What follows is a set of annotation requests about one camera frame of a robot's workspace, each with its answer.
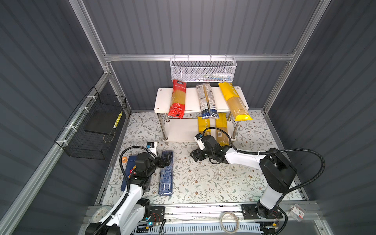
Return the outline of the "blue spaghetti box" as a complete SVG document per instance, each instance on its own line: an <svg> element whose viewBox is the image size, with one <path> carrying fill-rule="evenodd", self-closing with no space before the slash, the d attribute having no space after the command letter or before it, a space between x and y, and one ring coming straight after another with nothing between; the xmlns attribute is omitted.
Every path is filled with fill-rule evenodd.
<svg viewBox="0 0 376 235"><path fill-rule="evenodd" d="M161 168L159 196L171 196L173 191L173 151L163 152L171 152L171 165Z"/></svg>

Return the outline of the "yellow Pastatime spaghetti pack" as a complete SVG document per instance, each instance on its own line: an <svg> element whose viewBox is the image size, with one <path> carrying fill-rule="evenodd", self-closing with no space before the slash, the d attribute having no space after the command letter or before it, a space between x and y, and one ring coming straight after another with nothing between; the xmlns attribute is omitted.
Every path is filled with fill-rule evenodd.
<svg viewBox="0 0 376 235"><path fill-rule="evenodd" d="M211 118L202 119L202 117L198 117L197 120L198 120L198 131L201 134L203 134L203 131L208 127L216 127L215 119L211 119ZM216 138L216 132L217 132L216 129L208 129L205 132L204 136L211 135L214 138Z"/></svg>

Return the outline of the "clear blue spaghetti pack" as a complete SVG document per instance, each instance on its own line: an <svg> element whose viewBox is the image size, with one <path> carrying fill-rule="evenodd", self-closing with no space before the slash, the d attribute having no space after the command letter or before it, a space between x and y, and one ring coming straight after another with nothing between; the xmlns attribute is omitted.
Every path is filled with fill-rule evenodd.
<svg viewBox="0 0 376 235"><path fill-rule="evenodd" d="M214 95L209 83L196 86L202 119L218 119L219 114L216 108Z"/></svg>

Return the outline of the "red spaghetti pack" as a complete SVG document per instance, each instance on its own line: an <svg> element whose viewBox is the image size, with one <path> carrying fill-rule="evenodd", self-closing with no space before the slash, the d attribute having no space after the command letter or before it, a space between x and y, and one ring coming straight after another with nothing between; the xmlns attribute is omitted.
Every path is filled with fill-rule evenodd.
<svg viewBox="0 0 376 235"><path fill-rule="evenodd" d="M187 84L174 79L173 92L171 96L170 108L168 115L176 118L183 118L185 114Z"/></svg>

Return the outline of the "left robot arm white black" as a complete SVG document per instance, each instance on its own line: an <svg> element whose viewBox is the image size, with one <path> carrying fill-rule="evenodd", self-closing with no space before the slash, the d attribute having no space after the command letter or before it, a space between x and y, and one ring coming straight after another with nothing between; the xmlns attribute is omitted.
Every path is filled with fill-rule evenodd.
<svg viewBox="0 0 376 235"><path fill-rule="evenodd" d="M143 195L156 169L172 165L173 153L164 151L161 157L154 157L143 152L129 159L132 162L125 170L124 194L104 218L89 224L86 235L130 235L139 222L150 217L150 200Z"/></svg>

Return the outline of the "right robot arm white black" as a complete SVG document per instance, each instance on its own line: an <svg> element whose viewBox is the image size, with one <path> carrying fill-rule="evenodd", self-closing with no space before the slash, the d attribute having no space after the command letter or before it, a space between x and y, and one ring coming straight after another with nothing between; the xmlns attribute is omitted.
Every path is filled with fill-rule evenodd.
<svg viewBox="0 0 376 235"><path fill-rule="evenodd" d="M258 201L259 213L276 210L297 174L292 163L275 148L263 154L249 154L229 145L221 146L211 135L197 134L194 140L199 148L192 151L190 156L196 162L209 159L212 164L237 164L262 171L268 186Z"/></svg>

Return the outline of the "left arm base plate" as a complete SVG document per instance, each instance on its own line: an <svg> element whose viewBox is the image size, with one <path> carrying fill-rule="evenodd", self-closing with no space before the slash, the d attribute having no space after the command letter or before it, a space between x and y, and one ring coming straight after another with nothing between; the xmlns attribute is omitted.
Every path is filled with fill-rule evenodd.
<svg viewBox="0 0 376 235"><path fill-rule="evenodd" d="M165 206L152 206L150 212L140 221L140 223L147 222L162 222L165 219Z"/></svg>

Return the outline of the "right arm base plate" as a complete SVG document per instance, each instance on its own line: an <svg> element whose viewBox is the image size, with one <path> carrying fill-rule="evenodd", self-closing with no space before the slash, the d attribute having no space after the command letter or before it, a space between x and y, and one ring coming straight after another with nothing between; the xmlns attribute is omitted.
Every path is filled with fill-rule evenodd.
<svg viewBox="0 0 376 235"><path fill-rule="evenodd" d="M241 204L241 211L244 219L282 219L282 211L275 206L268 209L260 203Z"/></svg>

